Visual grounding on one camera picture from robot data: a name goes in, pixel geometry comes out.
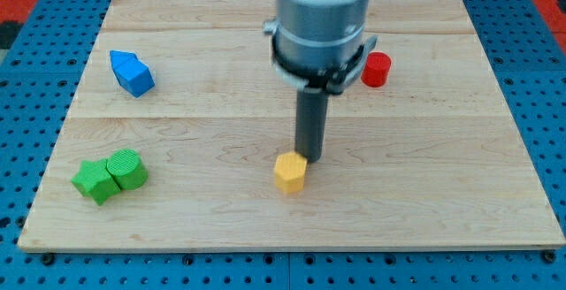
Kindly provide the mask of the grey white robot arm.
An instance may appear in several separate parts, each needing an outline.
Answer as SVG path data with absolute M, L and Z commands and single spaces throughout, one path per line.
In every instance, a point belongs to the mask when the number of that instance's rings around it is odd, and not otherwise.
M 301 92 L 340 95 L 361 75 L 377 39 L 363 40 L 369 0 L 276 0 L 264 23 L 278 76 Z

